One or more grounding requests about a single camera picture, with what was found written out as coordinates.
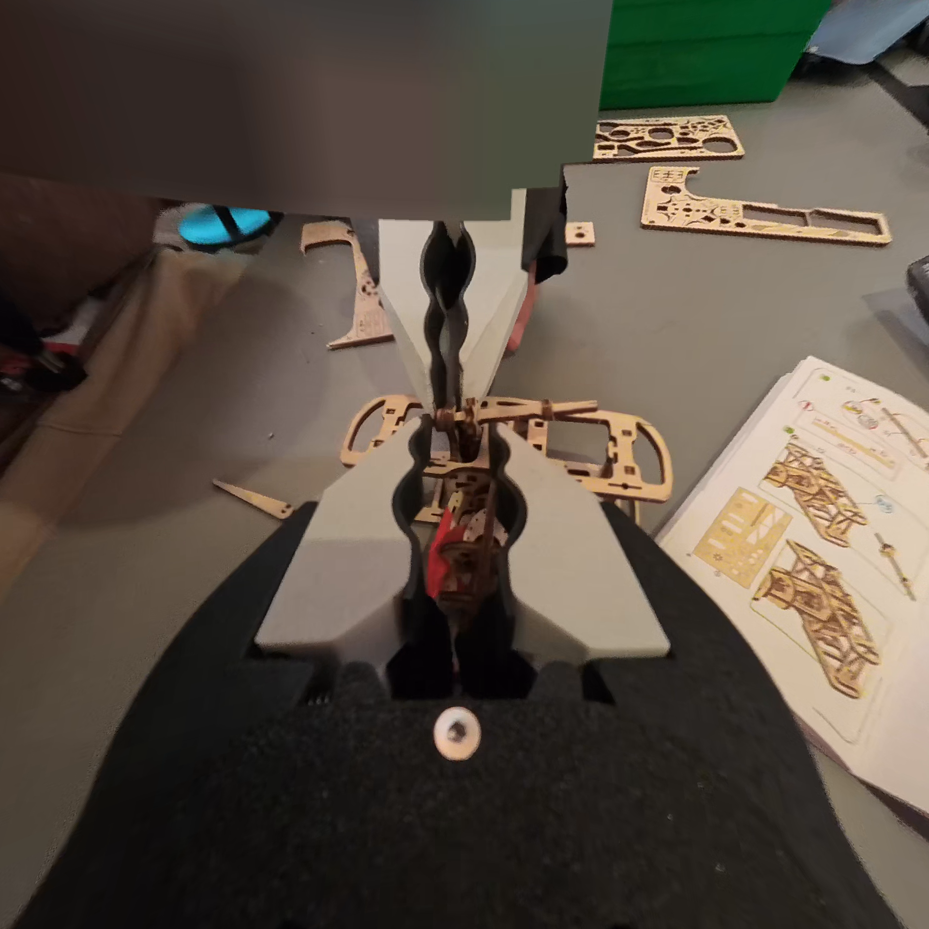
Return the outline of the pointed wooden spike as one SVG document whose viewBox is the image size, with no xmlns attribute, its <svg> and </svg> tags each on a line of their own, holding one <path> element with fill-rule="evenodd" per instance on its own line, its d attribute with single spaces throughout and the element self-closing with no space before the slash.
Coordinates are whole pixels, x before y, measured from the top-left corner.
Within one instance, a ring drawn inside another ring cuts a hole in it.
<svg viewBox="0 0 929 929">
<path fill-rule="evenodd" d="M 295 511 L 294 505 L 292 504 L 277 500 L 265 494 L 247 490 L 237 485 L 232 485 L 220 479 L 213 479 L 212 486 L 251 506 L 255 510 L 280 521 L 289 518 Z"/>
</svg>

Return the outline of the open instruction booklet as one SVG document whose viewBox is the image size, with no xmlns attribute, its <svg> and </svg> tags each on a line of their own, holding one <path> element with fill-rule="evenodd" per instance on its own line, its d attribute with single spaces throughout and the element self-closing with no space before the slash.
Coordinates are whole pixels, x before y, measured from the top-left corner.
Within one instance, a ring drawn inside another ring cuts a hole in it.
<svg viewBox="0 0 929 929">
<path fill-rule="evenodd" d="M 807 357 L 658 541 L 819 749 L 926 817 L 927 413 Z"/>
</svg>

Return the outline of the wooden sheet with rectangular cutouts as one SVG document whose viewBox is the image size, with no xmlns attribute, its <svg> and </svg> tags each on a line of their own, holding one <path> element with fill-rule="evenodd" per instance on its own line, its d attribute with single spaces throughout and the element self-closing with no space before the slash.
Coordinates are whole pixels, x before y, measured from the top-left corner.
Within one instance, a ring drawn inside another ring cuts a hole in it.
<svg viewBox="0 0 929 929">
<path fill-rule="evenodd" d="M 699 171 L 690 166 L 649 169 L 641 226 L 649 230 L 870 248 L 883 248 L 893 241 L 889 222 L 881 213 L 784 207 L 697 195 L 688 184 Z"/>
</svg>

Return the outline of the wooden gear parts sheet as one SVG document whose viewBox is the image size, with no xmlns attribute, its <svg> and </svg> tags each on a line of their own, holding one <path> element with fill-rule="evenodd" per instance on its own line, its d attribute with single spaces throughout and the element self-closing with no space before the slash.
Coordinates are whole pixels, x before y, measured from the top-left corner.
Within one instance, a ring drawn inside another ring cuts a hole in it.
<svg viewBox="0 0 929 929">
<path fill-rule="evenodd" d="M 303 254 L 317 247 L 345 244 L 352 250 L 355 294 L 352 325 L 347 334 L 327 344 L 329 351 L 377 345 L 394 340 L 374 278 L 355 230 L 341 221 L 316 221 L 302 226 L 300 249 Z"/>
</svg>

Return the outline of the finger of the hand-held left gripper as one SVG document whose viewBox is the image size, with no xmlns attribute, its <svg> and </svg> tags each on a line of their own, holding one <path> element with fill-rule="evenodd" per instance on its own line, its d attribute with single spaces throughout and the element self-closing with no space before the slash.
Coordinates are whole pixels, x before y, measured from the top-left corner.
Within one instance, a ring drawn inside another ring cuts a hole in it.
<svg viewBox="0 0 929 929">
<path fill-rule="evenodd" d="M 460 220 L 453 226 L 467 273 L 448 316 L 448 406 L 485 399 L 503 360 L 528 294 L 522 267 L 526 201 L 527 191 L 515 189 L 508 219 Z"/>
<path fill-rule="evenodd" d="M 413 392 L 427 409 L 453 407 L 456 227 L 398 219 L 377 226 L 378 289 Z"/>
</svg>

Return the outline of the person's khaki trousers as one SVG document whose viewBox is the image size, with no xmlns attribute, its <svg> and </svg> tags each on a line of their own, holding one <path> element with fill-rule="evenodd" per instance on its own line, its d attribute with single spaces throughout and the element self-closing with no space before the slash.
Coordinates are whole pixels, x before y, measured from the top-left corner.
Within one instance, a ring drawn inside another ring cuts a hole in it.
<svg viewBox="0 0 929 929">
<path fill-rule="evenodd" d="M 251 261 L 163 248 L 123 287 L 87 379 L 54 399 L 15 455 L 2 458 L 2 598 Z"/>
</svg>

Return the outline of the wooden sheet with round cutouts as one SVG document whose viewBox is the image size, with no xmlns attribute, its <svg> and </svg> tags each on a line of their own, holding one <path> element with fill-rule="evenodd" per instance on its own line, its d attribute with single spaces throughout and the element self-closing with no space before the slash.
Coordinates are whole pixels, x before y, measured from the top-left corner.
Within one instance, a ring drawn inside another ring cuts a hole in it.
<svg viewBox="0 0 929 929">
<path fill-rule="evenodd" d="M 593 162 L 643 164 L 736 160 L 745 154 L 725 115 L 600 120 Z"/>
</svg>

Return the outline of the teal round object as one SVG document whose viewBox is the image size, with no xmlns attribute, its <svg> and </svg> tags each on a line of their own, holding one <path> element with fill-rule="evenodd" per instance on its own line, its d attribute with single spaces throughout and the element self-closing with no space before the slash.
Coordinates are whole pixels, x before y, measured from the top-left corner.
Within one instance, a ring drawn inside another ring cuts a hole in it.
<svg viewBox="0 0 929 929">
<path fill-rule="evenodd" d="M 204 204 L 183 215 L 178 233 L 193 251 L 215 254 L 240 249 L 270 235 L 283 217 L 280 212 Z"/>
</svg>

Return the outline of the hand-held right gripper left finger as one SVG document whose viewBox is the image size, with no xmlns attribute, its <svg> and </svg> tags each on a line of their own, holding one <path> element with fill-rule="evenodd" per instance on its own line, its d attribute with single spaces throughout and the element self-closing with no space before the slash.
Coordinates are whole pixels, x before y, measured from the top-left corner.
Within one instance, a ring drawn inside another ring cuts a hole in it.
<svg viewBox="0 0 929 929">
<path fill-rule="evenodd" d="M 263 651 L 329 674 L 364 662 L 401 699 L 452 693 L 450 628 L 412 525 L 432 438 L 432 417 L 413 418 L 322 494 L 256 634 Z"/>
</svg>

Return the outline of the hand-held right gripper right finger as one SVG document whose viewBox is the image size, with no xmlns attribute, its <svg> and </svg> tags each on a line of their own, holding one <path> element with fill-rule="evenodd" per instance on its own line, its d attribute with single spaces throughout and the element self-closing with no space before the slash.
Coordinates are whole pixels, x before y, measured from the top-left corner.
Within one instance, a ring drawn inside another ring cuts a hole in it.
<svg viewBox="0 0 929 929">
<path fill-rule="evenodd" d="M 478 699 L 526 696 L 552 662 L 669 655 L 670 641 L 604 506 L 506 426 L 489 429 L 494 589 L 461 631 L 461 685 Z"/>
</svg>

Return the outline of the grey desk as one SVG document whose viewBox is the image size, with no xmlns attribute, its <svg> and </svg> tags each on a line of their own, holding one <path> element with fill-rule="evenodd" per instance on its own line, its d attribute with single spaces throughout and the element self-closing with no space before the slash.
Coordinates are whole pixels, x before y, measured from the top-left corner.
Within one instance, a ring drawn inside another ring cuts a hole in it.
<svg viewBox="0 0 929 929">
<path fill-rule="evenodd" d="M 745 148 L 695 192 L 887 215 L 857 248 L 644 230 L 646 165 L 566 170 L 597 245 L 540 289 L 505 396 L 597 400 L 664 436 L 674 496 L 657 530 L 773 383 L 809 355 L 927 409 L 927 333 L 905 288 L 927 255 L 927 132 L 870 74 L 793 81 L 729 110 Z M 350 252 L 299 254 L 278 227 L 2 604 L 2 927 L 14 923 L 87 797 L 112 733 L 181 625 L 275 522 L 213 479 L 301 504 L 342 474 L 374 396 L 408 391 L 396 347 L 329 352 Z"/>
</svg>

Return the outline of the green plastic bin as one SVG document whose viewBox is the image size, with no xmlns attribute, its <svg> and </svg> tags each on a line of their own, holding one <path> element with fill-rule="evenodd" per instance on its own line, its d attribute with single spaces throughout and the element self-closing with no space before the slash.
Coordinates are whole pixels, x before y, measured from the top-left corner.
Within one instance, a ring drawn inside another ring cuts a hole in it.
<svg viewBox="0 0 929 929">
<path fill-rule="evenodd" d="M 830 1 L 615 1 L 600 110 L 775 100 Z"/>
</svg>

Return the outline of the blue plastic object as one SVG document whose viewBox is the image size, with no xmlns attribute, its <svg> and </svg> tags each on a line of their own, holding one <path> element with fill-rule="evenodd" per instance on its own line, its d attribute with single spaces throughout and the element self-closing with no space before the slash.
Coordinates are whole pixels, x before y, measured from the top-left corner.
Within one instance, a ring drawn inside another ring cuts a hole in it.
<svg viewBox="0 0 929 929">
<path fill-rule="evenodd" d="M 870 64 L 927 17 L 927 1 L 833 2 L 804 56 L 856 67 Z"/>
</svg>

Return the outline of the wooden model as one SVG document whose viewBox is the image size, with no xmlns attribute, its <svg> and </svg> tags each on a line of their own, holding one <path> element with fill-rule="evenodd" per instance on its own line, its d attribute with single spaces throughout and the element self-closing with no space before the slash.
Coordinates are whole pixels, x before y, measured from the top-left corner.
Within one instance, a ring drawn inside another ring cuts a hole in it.
<svg viewBox="0 0 929 929">
<path fill-rule="evenodd" d="M 435 413 L 437 434 L 448 450 L 432 452 L 424 475 L 446 492 L 455 529 L 435 539 L 430 562 L 447 564 L 435 598 L 458 620 L 459 633 L 475 615 L 483 595 L 495 586 L 492 554 L 506 542 L 494 518 L 489 429 L 506 426 L 554 462 L 604 506 L 637 518 L 637 506 L 669 500 L 673 469 L 657 430 L 638 416 L 601 410 L 596 401 L 468 399 L 458 411 Z"/>
</svg>

